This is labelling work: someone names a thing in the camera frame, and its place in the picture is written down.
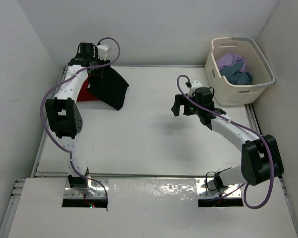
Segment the blue-grey t-shirt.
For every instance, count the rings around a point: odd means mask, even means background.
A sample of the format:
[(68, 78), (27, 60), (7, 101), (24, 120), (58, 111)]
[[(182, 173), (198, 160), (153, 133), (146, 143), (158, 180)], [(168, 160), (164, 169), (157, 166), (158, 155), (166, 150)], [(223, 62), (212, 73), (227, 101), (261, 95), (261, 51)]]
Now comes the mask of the blue-grey t-shirt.
[(230, 84), (233, 85), (251, 85), (253, 76), (249, 72), (240, 72), (242, 64), (236, 64), (232, 67), (223, 68), (220, 71), (221, 76), (225, 76)]

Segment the red t-shirt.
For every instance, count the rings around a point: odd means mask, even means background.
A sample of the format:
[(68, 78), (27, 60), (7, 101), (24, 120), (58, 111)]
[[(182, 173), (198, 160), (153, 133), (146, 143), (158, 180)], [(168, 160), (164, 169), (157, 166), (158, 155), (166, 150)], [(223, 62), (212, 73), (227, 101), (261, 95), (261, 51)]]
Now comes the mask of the red t-shirt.
[(85, 82), (82, 85), (82, 88), (79, 92), (79, 95), (77, 97), (78, 102), (87, 102), (87, 101), (98, 101), (99, 99), (91, 94), (88, 89), (90, 87), (89, 79), (91, 78), (91, 74), (87, 77)]

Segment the black t-shirt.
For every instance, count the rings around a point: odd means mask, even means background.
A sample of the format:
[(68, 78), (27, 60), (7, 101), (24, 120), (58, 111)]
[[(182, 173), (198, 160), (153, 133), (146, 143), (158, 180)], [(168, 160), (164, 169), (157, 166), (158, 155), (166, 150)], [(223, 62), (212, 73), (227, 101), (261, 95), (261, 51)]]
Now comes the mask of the black t-shirt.
[(88, 92), (90, 94), (116, 110), (122, 108), (129, 84), (112, 67), (92, 70), (89, 84)]

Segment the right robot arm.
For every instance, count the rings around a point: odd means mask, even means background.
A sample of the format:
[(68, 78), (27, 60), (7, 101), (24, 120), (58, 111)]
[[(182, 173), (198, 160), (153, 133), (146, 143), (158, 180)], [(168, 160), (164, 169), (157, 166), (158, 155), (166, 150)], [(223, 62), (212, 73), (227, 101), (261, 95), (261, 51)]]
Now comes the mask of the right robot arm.
[(197, 87), (189, 94), (175, 95), (171, 108), (173, 114), (197, 115), (200, 123), (209, 130), (226, 138), (241, 152), (241, 164), (224, 169), (214, 174), (209, 183), (215, 191), (220, 192), (230, 185), (247, 183), (256, 186), (270, 179), (270, 175), (279, 177), (284, 172), (276, 139), (271, 135), (257, 135), (231, 121), (226, 111), (216, 108), (210, 88)]

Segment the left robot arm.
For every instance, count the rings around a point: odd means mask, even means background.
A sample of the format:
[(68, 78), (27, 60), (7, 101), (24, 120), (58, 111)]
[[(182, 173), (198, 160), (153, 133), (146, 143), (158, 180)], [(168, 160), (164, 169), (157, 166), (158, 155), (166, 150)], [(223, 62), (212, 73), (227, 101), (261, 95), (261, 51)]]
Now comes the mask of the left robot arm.
[(83, 119), (76, 103), (93, 67), (106, 64), (109, 50), (110, 47), (102, 43), (80, 43), (76, 56), (67, 65), (64, 83), (53, 98), (45, 101), (50, 131), (55, 134), (62, 150), (70, 156), (68, 183), (70, 188), (80, 192), (88, 192), (96, 183), (90, 180), (84, 160), (77, 157), (75, 146), (83, 129)]

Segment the cream laundry basket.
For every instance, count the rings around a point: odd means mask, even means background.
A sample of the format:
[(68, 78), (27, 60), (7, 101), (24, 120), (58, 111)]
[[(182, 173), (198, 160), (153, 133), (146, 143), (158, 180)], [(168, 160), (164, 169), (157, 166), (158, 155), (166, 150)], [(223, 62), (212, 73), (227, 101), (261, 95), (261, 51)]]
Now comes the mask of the cream laundry basket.
[(275, 82), (262, 51), (248, 37), (211, 40), (205, 70), (215, 100), (223, 106), (251, 104)]

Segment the purple t-shirt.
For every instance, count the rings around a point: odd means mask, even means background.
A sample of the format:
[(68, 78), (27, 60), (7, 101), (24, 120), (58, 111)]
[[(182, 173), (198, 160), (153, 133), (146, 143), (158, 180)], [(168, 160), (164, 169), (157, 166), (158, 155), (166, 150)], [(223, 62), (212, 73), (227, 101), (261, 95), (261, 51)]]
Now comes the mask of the purple t-shirt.
[(228, 52), (216, 59), (216, 65), (219, 71), (221, 71), (223, 68), (232, 67), (239, 63), (242, 64), (242, 68), (240, 69), (240, 72), (245, 72), (246, 60), (244, 57), (238, 54), (233, 54), (231, 52)]

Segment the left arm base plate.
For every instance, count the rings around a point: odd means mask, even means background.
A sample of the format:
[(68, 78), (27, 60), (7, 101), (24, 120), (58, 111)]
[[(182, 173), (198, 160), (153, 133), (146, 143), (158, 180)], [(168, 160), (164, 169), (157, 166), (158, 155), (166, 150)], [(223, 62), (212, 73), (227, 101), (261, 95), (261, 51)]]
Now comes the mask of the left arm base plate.
[(89, 181), (87, 188), (71, 188), (68, 181), (66, 181), (63, 199), (105, 199), (106, 194), (104, 188), (94, 181)]

